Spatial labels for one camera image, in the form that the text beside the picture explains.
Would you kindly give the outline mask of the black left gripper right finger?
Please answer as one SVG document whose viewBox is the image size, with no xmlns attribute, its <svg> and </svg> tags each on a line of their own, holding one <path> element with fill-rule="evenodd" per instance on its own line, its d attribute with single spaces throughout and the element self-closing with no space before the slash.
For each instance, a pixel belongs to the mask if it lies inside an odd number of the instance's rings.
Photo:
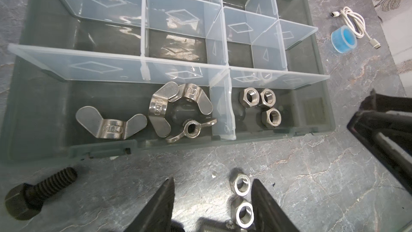
<svg viewBox="0 0 412 232">
<path fill-rule="evenodd" d="M 257 232 L 299 232 L 258 179 L 253 180 L 251 200 Z"/>
</svg>

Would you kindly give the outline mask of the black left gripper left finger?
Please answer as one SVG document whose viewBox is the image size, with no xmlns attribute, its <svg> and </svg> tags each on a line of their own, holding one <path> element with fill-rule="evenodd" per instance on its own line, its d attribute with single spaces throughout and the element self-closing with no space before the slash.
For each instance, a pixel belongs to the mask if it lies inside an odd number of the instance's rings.
<svg viewBox="0 0 412 232">
<path fill-rule="evenodd" d="M 124 232 L 170 232 L 174 198 L 174 179 L 168 178 Z"/>
</svg>

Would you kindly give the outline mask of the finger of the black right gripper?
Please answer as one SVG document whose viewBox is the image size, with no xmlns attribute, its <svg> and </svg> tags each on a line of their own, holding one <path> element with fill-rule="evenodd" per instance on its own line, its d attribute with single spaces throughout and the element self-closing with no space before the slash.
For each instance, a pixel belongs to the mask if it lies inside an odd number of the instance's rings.
<svg viewBox="0 0 412 232">
<path fill-rule="evenodd" d="M 347 125 L 349 132 L 412 193 L 412 163 L 391 142 L 412 155 L 412 99 L 370 92 Z"/>
</svg>

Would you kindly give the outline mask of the steel wing nut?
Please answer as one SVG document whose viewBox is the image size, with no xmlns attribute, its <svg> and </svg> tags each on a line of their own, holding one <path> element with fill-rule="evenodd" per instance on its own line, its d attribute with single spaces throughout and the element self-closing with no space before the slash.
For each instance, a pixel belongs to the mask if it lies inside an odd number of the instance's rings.
<svg viewBox="0 0 412 232">
<path fill-rule="evenodd" d="M 178 135 L 167 137 L 166 142 L 175 143 L 178 140 L 182 139 L 183 137 L 194 139 L 200 135 L 203 128 L 211 127 L 217 123 L 218 123 L 218 120 L 215 118 L 208 119 L 204 123 L 200 123 L 194 119 L 188 119 L 183 124 L 182 132 L 179 133 Z"/>
<path fill-rule="evenodd" d="M 176 82 L 167 82 L 152 95 L 148 117 L 159 137 L 165 138 L 171 132 L 171 126 L 165 119 L 165 115 L 169 100 L 178 93 L 179 86 Z"/>
<path fill-rule="evenodd" d="M 92 106 L 85 106 L 76 112 L 76 120 L 98 139 L 125 140 L 146 128 L 147 117 L 136 114 L 127 121 L 104 119 Z"/>
<path fill-rule="evenodd" d="M 184 98 L 189 102 L 196 103 L 203 115 L 209 115 L 212 113 L 212 103 L 201 87 L 193 83 L 187 83 L 179 85 L 178 89 L 178 94 L 169 99 L 169 102 L 173 103 L 181 98 Z"/>
</svg>

